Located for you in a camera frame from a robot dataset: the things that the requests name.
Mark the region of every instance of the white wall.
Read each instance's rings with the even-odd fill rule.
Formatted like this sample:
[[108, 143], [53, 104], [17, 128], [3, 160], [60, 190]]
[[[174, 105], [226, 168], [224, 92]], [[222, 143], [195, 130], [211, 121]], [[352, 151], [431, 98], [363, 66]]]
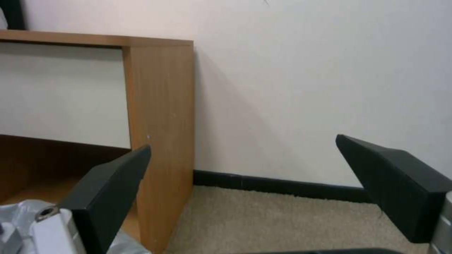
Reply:
[[452, 178], [450, 0], [25, 0], [34, 30], [195, 40], [196, 168], [359, 186], [337, 133]]
[[0, 134], [130, 148], [120, 49], [0, 42]]

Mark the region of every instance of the desk top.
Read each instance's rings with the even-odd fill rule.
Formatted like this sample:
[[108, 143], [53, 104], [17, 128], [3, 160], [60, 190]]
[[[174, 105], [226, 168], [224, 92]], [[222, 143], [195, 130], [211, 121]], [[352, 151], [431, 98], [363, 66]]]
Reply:
[[193, 45], [193, 41], [186, 40], [27, 30], [0, 30], [0, 42], [107, 48]]

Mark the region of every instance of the beige carpet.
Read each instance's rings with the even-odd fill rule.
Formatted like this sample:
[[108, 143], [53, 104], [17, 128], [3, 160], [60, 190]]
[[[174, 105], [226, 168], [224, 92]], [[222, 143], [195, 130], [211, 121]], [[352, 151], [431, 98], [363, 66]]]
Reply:
[[424, 254], [376, 205], [196, 186], [169, 254], [383, 247]]

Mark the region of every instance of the black object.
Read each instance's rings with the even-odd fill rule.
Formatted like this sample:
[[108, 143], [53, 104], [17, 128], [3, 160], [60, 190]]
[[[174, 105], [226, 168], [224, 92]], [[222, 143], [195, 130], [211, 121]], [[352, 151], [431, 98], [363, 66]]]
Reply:
[[336, 145], [370, 198], [413, 243], [430, 242], [452, 181], [410, 153], [338, 135]]
[[306, 198], [334, 199], [359, 203], [372, 202], [369, 198], [369, 195], [363, 188], [269, 179], [202, 170], [194, 171], [193, 184], [229, 189], [288, 194]]
[[93, 167], [58, 205], [72, 211], [86, 253], [106, 253], [137, 195], [151, 158], [141, 147]]
[[0, 0], [0, 8], [5, 14], [8, 29], [25, 30], [24, 15], [20, 0]]
[[268, 252], [262, 254], [401, 254], [401, 253], [388, 249], [334, 249], [334, 250]]

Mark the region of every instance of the black baseboard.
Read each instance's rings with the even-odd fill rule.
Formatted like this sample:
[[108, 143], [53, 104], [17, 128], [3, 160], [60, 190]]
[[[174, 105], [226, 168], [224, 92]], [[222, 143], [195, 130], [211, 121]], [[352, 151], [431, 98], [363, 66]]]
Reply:
[[193, 184], [228, 189], [288, 194], [305, 198], [373, 203], [363, 188], [278, 180], [202, 170], [194, 171]]

